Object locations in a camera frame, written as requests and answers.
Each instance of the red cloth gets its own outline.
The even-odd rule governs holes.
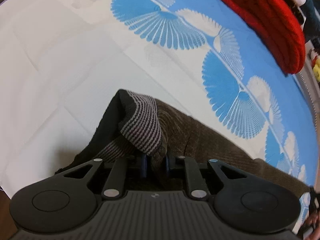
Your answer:
[[[285,73],[299,72],[305,60],[305,38],[284,0],[222,0],[264,41]]]

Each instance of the red fabric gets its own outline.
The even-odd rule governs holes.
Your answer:
[[[222,0],[264,41],[285,73],[299,72],[305,60],[305,38],[284,0]]]

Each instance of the yellow object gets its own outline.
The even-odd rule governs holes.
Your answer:
[[[320,67],[318,64],[315,64],[313,67],[313,73],[315,74],[316,80],[320,82]]]

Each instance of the person's hand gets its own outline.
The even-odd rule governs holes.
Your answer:
[[[305,240],[320,239],[320,211],[312,213],[303,224],[308,226],[311,226],[311,225],[315,226],[315,230]]]

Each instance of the wooden floor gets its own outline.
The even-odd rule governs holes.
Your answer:
[[[0,240],[8,240],[17,231],[9,213],[9,202],[7,195],[0,191]]]

